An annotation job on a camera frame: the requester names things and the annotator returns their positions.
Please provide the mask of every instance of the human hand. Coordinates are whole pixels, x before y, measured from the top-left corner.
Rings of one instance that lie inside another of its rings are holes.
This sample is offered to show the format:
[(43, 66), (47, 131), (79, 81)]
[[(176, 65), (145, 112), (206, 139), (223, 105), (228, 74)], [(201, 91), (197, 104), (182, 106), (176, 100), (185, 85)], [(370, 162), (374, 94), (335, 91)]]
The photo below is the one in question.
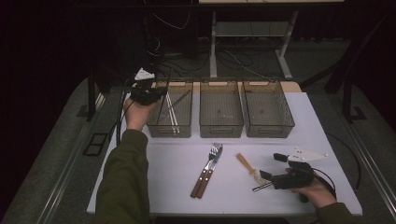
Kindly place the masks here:
[(300, 189), (291, 189), (291, 191), (305, 195), (316, 208), (337, 203), (337, 200), (332, 196), (326, 186), (316, 178), (314, 178), (311, 185)]
[(155, 103), (141, 105), (129, 98), (125, 100), (123, 110), (125, 113), (126, 129), (142, 131), (149, 119), (149, 112), (154, 109), (155, 105)]

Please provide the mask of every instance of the wooden handle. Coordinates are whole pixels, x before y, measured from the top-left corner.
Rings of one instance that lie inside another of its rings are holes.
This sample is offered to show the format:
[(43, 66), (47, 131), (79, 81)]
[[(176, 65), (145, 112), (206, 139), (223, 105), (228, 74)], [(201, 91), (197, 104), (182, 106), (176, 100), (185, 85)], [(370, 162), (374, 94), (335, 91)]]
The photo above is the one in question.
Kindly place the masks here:
[(198, 190), (197, 193), (197, 198), (202, 198), (202, 196), (204, 195), (204, 191), (206, 189), (207, 183), (209, 182), (210, 176), (212, 176), (213, 171), (209, 170), (204, 178), (204, 180), (202, 181), (201, 187)]
[(250, 166), (250, 164), (249, 164), (248, 161), (245, 159), (245, 157), (242, 156), (241, 153), (236, 154), (236, 158), (237, 158), (240, 162), (242, 162), (242, 164), (244, 164), (244, 166), (248, 169), (248, 172), (249, 172), (251, 175), (254, 174), (254, 172), (256, 172), (256, 171)]
[(201, 172), (201, 175), (199, 176), (197, 183), (195, 184), (194, 189), (192, 190), (192, 193), (190, 195), (192, 198), (195, 198), (197, 196), (198, 189), (201, 187), (202, 181), (204, 180), (206, 173), (206, 169)]

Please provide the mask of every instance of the dark background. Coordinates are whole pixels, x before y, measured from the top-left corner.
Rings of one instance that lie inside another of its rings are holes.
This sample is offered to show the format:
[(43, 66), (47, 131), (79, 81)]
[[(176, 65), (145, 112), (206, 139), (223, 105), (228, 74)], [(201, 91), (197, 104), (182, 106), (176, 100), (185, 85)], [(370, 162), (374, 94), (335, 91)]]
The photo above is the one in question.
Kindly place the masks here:
[[(5, 103), (2, 106), (0, 219), (68, 97), (91, 68), (101, 91), (108, 91), (112, 85), (120, 85), (136, 67), (150, 62), (146, 53), (150, 32), (180, 37), (185, 40), (184, 44), (192, 47), (186, 49), (178, 44), (181, 41), (172, 42), (172, 38), (168, 44), (184, 49), (192, 57), (196, 37), (210, 34), (210, 13), (207, 12), (194, 12), (187, 29), (180, 32), (164, 30), (149, 18), (143, 25), (145, 12), (81, 15), (73, 8), (74, 3), (0, 2), (1, 97)], [(355, 41), (351, 50), (355, 52), (361, 38), (392, 8), (390, 1), (357, 3), (346, 1), (345, 7), (301, 10), (294, 39), (344, 38)], [(223, 12), (222, 16), (224, 20), (231, 20), (232, 14)], [(178, 17), (169, 19), (177, 21)], [(354, 63), (350, 76), (396, 130), (396, 45), (392, 43), (396, 37), (395, 19), (395, 13), (386, 17)], [(343, 74), (343, 71), (336, 73), (339, 77)]]

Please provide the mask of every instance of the jacket sleeve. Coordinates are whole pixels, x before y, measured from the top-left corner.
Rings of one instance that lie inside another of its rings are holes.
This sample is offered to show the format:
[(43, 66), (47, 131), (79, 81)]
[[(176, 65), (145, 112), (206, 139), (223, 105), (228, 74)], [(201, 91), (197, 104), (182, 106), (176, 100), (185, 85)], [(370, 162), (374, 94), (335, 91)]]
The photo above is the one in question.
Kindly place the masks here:
[(94, 223), (149, 223), (147, 137), (126, 130), (106, 161)]
[(350, 214), (344, 203), (333, 203), (317, 211), (321, 224), (359, 224), (359, 221)]

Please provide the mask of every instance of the fork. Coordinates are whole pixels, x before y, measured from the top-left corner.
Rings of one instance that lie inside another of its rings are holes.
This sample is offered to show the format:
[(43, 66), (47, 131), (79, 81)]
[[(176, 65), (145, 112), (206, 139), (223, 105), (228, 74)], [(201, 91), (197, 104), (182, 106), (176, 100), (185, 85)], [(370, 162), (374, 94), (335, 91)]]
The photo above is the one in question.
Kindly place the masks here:
[(202, 170), (201, 175), (199, 176), (199, 178), (194, 186), (194, 189), (192, 190), (192, 193), (190, 195), (192, 198), (195, 198), (197, 196), (198, 190), (201, 187), (201, 183), (204, 180), (207, 171), (209, 170), (209, 166), (210, 166), (211, 162), (213, 161), (213, 159), (215, 159), (217, 152), (218, 152), (218, 148), (215, 145), (213, 145), (212, 148), (210, 148), (209, 159), (206, 163), (206, 166)]

